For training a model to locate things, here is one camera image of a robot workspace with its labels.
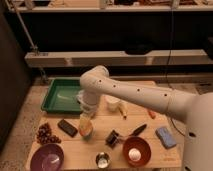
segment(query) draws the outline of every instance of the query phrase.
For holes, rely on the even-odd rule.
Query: floor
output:
[[[167,84],[159,84],[159,86],[168,87]],[[213,91],[212,84],[170,84],[170,86],[175,89],[199,94]],[[41,106],[44,98],[44,95],[42,95],[40,92],[46,91],[47,89],[48,86],[41,86],[38,84],[31,87],[14,124],[14,127],[10,133],[10,136],[6,142],[4,150],[0,155],[1,171],[25,171],[25,163],[41,117],[37,114],[39,113],[38,111],[40,111],[40,107],[38,106]],[[177,121],[174,121],[174,123],[176,127],[184,133],[185,126]],[[182,155],[184,138],[180,133],[177,132],[172,124],[171,127],[174,137],[178,142],[180,155]],[[180,171],[179,168],[163,170]]]

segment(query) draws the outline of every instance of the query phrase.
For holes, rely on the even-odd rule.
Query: bowl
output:
[[[41,146],[34,154],[30,163],[31,171],[59,171],[64,161],[62,148],[57,144]]]
[[[140,137],[129,137],[123,144],[123,155],[126,161],[134,166],[146,165],[151,158],[149,144]]]

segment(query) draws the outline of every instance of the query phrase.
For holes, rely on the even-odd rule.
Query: plastic tray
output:
[[[41,109],[47,113],[82,113],[76,98],[80,89],[78,79],[54,79],[44,98]]]

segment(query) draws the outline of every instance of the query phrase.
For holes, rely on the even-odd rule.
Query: egg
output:
[[[137,162],[141,159],[141,153],[137,148],[132,148],[129,150],[129,158],[130,160]]]

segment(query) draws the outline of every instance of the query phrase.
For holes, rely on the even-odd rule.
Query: purple bowl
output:
[[[62,148],[57,144],[41,146],[33,155],[31,171],[59,171],[64,161]]]

